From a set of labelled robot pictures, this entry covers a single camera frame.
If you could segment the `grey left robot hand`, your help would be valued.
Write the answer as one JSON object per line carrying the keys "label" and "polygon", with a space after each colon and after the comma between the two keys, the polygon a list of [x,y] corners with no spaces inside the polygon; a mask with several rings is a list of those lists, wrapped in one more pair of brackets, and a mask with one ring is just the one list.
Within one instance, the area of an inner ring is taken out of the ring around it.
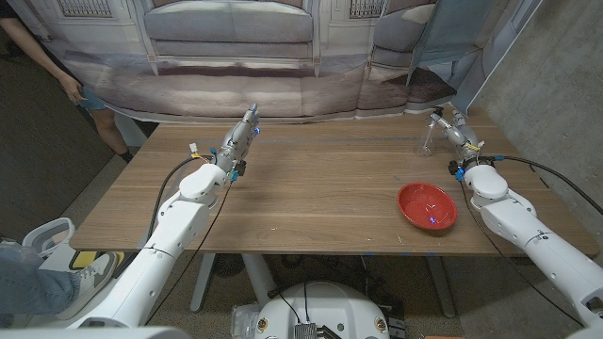
{"label": "grey left robot hand", "polygon": [[258,123],[257,104],[252,103],[242,120],[225,135],[216,155],[218,167],[228,173],[246,157],[253,139],[259,134]]}

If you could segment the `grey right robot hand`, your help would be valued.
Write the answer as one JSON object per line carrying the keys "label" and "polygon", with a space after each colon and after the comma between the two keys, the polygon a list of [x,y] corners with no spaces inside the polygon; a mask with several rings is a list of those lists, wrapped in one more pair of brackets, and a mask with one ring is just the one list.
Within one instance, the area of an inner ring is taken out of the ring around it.
{"label": "grey right robot hand", "polygon": [[480,156],[481,143],[478,142],[475,132],[465,123],[463,114],[457,110],[453,111],[453,123],[443,118],[444,108],[437,106],[430,115],[432,125],[438,125],[443,129],[447,139],[455,146],[458,160],[452,160],[448,164],[451,175],[465,173],[467,170],[478,165],[490,165],[492,160],[488,156]]}

